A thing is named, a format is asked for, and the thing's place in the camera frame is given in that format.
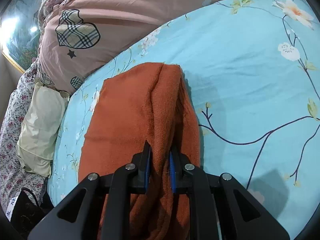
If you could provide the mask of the light blue floral bedsheet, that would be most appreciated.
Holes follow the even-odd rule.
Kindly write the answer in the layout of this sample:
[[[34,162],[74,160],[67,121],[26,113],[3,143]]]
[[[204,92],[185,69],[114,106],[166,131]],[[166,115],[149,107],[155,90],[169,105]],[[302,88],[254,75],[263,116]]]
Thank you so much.
[[[48,194],[78,182],[103,81],[144,62],[179,64],[202,133],[201,165],[231,173],[291,239],[319,206],[319,20],[306,0],[224,0],[172,20],[79,82]]]

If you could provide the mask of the gold framed painting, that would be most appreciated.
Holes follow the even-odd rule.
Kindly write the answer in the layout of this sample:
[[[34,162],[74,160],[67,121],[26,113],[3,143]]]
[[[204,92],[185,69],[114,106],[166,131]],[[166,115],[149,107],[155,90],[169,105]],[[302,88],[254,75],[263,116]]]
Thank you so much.
[[[42,0],[9,0],[1,12],[2,53],[23,72],[37,57],[41,2]]]

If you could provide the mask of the pink plaid-heart duvet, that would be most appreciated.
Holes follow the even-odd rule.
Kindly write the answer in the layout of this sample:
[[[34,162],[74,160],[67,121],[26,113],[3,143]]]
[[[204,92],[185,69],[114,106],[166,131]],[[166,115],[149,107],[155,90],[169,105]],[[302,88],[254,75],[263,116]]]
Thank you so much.
[[[37,77],[74,93],[96,69],[162,24],[221,0],[42,0]]]

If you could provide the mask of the pale yellow pillow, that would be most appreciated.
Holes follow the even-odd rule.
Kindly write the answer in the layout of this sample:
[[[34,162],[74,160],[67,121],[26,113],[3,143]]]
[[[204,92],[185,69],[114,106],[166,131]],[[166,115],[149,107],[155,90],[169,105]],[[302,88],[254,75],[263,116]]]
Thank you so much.
[[[57,134],[68,102],[67,92],[48,88],[40,81],[35,83],[16,147],[16,156],[25,171],[44,178],[51,176]]]

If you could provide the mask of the white floral quilt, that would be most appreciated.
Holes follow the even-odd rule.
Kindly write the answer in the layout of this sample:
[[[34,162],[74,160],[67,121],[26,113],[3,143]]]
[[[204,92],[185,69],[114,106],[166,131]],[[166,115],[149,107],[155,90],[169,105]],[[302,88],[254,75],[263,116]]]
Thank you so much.
[[[34,62],[20,77],[17,88],[11,93],[1,126],[1,206],[6,209],[9,200],[21,188],[30,189],[41,202],[46,190],[46,178],[21,168],[16,156],[16,146],[21,133],[21,123],[28,111],[35,86],[37,64]]]

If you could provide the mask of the orange knit sweater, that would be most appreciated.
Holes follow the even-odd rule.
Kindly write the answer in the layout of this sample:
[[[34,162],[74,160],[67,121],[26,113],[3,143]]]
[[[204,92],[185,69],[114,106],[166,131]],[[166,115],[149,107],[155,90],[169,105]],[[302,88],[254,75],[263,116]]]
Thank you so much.
[[[130,233],[135,239],[186,239],[189,199],[174,196],[169,151],[200,163],[200,132],[180,66],[143,63],[106,79],[85,134],[78,179],[103,176],[127,164],[148,143],[151,181],[131,197]]]

